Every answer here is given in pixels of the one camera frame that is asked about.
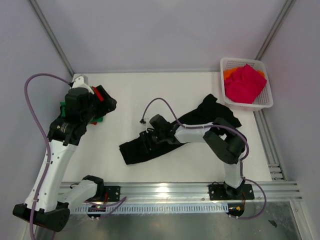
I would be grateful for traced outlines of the black t shirt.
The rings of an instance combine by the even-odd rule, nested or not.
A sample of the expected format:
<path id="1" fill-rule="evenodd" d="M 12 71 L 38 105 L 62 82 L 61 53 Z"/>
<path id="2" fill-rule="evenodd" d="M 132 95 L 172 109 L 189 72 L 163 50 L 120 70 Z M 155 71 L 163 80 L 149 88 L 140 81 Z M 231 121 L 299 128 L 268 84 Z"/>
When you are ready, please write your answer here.
<path id="1" fill-rule="evenodd" d="M 208 94 L 194 110 L 182 115 L 178 120 L 186 125 L 201 125 L 213 122 L 216 118 L 223 118 L 235 128 L 242 126 L 240 120 L 234 116 L 234 113 L 225 105 L 217 102 L 217 98 Z M 158 158 L 169 152 L 172 152 L 182 144 L 160 143 L 159 147 L 147 153 L 143 150 L 143 141 L 138 137 L 119 146 L 120 153 L 126 165 L 139 164 Z"/>

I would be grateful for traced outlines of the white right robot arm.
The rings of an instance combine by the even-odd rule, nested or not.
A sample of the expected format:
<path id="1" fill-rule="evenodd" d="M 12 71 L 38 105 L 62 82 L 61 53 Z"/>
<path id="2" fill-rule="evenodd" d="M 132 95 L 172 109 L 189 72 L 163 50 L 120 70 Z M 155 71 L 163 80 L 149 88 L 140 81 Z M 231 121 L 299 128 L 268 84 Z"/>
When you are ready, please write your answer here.
<path id="1" fill-rule="evenodd" d="M 188 143 L 207 144 L 224 164 L 223 188 L 230 199 L 242 195 L 245 179 L 242 161 L 249 154 L 247 138 L 223 118 L 205 124 L 183 124 L 179 120 L 169 123 L 157 114 L 149 121 L 151 128 L 142 131 L 142 152 L 154 153 L 161 144 L 184 145 Z"/>

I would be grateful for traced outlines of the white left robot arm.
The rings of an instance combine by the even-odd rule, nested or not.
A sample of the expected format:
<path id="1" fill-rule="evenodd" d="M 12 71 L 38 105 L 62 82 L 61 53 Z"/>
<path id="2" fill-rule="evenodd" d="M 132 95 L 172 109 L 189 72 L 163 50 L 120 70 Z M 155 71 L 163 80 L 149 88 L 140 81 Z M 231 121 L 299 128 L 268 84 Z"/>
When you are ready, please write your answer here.
<path id="1" fill-rule="evenodd" d="M 34 226 L 60 232 L 72 210 L 87 200 L 101 200 L 106 192 L 102 178 L 87 175 L 69 193 L 59 197 L 67 166 L 88 125 L 114 111 L 117 105 L 101 85 L 90 86 L 83 74 L 66 84 L 70 89 L 48 133 L 42 126 L 38 127 L 46 152 L 35 184 L 25 201 L 16 204 L 12 211 L 14 216 L 28 222 L 32 239 L 35 238 Z"/>

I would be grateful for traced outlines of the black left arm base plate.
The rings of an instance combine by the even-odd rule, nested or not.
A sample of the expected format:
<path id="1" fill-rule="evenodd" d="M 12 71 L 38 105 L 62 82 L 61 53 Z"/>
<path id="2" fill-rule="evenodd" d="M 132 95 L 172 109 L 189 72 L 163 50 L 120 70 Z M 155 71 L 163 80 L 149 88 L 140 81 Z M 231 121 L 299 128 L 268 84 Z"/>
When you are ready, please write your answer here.
<path id="1" fill-rule="evenodd" d="M 119 185 L 105 185 L 100 201 L 103 203 L 115 203 L 120 200 L 121 187 Z"/>

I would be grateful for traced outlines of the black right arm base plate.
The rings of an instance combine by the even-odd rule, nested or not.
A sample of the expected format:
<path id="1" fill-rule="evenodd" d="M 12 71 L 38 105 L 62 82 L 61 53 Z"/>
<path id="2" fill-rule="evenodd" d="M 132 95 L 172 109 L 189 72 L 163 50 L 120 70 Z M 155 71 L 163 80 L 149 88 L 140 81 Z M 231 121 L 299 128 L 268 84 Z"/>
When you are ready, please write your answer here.
<path id="1" fill-rule="evenodd" d="M 222 200 L 254 200 L 255 194 L 250 184 L 244 184 L 239 188 L 232 188 L 225 184 L 210 184 L 208 186 L 209 199 Z"/>

